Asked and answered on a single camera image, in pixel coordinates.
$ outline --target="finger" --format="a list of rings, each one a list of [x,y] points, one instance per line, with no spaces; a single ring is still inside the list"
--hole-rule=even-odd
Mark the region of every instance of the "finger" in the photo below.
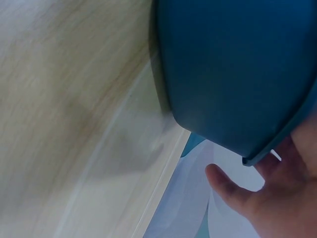
[[[229,207],[243,216],[248,215],[248,201],[253,192],[239,187],[217,165],[208,165],[206,175],[211,187]]]
[[[285,139],[274,148],[274,151],[282,158],[287,158],[289,153],[289,148],[293,146],[293,141],[290,136],[285,137]]]
[[[297,180],[306,180],[308,172],[301,155],[299,154],[291,136],[275,148],[276,153],[282,158],[284,170],[288,170],[291,177]]]
[[[308,173],[317,178],[317,114],[306,119],[291,136]]]
[[[274,171],[278,168],[281,162],[273,154],[267,154],[260,162],[258,162],[254,167],[259,172],[259,174],[267,180]]]

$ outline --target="wooden surface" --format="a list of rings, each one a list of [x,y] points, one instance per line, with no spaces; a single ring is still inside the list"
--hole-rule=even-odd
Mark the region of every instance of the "wooden surface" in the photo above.
[[[0,237],[142,237],[189,136],[150,0],[0,1]]]

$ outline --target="teal bowl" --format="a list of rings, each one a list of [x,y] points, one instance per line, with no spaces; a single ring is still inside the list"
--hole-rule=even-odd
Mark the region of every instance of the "teal bowl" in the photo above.
[[[158,0],[176,121],[254,165],[314,111],[316,0]]]

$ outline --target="skin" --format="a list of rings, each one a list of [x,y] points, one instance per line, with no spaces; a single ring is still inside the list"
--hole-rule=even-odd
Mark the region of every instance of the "skin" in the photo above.
[[[261,238],[317,238],[317,116],[296,128],[255,168],[265,179],[258,192],[236,185],[217,165],[208,165],[212,188],[245,216]]]

